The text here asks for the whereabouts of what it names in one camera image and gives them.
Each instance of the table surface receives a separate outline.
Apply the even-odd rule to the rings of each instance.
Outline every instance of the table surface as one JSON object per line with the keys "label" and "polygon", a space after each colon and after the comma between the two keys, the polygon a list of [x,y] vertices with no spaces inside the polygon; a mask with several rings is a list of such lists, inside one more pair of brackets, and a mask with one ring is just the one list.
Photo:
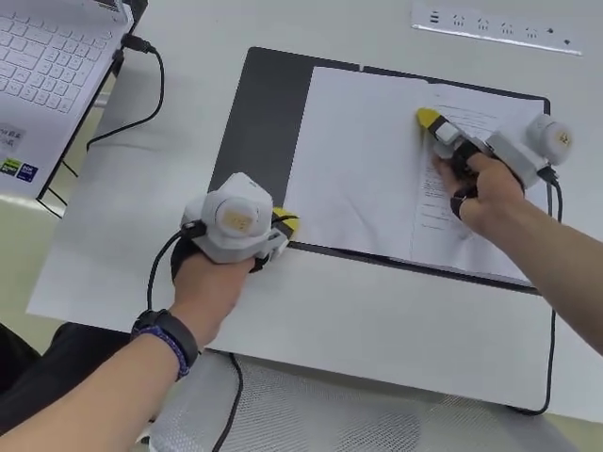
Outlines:
{"label": "table surface", "polygon": [[[495,0],[474,3],[539,17],[544,0],[505,2],[505,10]],[[594,12],[583,14],[586,7]],[[91,149],[29,312],[130,329],[145,309],[155,254],[186,203],[207,189],[251,46],[546,96],[577,137],[561,169],[565,222],[603,238],[601,189],[593,184],[603,167],[596,133],[603,5],[546,2],[547,14],[581,33],[585,57],[413,30],[410,11],[400,0],[154,2],[138,33],[165,60],[164,108]],[[158,82],[154,58],[128,53],[100,132],[152,111]],[[171,299],[165,259],[156,308]],[[538,409],[549,315],[535,296],[289,250],[249,278],[212,347]],[[603,422],[601,381],[603,359],[560,321],[551,411]]]}

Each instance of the stack of paper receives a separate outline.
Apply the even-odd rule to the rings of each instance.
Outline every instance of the stack of paper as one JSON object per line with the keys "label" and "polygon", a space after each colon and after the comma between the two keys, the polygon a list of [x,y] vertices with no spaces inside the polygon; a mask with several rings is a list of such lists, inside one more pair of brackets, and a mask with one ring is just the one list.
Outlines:
{"label": "stack of paper", "polygon": [[[503,123],[542,113],[544,102],[315,68],[285,197],[302,218],[297,240],[527,284],[450,212],[416,123],[423,106],[486,139]],[[544,183],[527,196],[546,209]]]}

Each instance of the electrical outlet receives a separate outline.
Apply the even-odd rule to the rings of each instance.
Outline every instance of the electrical outlet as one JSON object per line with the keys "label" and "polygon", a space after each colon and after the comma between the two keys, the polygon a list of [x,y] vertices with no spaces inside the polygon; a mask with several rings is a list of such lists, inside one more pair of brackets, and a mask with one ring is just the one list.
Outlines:
{"label": "electrical outlet", "polygon": [[561,26],[487,14],[470,8],[413,3],[413,28],[581,56],[575,35]]}

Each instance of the hand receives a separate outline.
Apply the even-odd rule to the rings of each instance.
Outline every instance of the hand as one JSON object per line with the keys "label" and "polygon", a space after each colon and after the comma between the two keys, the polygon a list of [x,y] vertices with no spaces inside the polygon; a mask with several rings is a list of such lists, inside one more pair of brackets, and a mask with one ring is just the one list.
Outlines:
{"label": "hand", "polygon": [[[461,220],[474,232],[486,236],[488,220],[496,218],[509,206],[524,202],[524,192],[511,171],[499,160],[476,153],[467,164],[478,173],[478,198],[463,202]],[[450,197],[463,188],[464,184],[456,178],[446,160],[436,156],[433,166],[440,173]]]}
{"label": "hand", "polygon": [[253,260],[215,265],[197,253],[180,267],[174,280],[174,304],[170,311],[205,347],[218,335],[222,320],[235,308]]}

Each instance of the laptop keyboard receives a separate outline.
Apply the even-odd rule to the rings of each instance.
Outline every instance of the laptop keyboard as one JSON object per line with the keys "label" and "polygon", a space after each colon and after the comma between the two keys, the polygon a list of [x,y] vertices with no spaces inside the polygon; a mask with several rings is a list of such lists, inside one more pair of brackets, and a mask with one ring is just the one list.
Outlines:
{"label": "laptop keyboard", "polygon": [[0,96],[69,113],[110,39],[0,10]]}

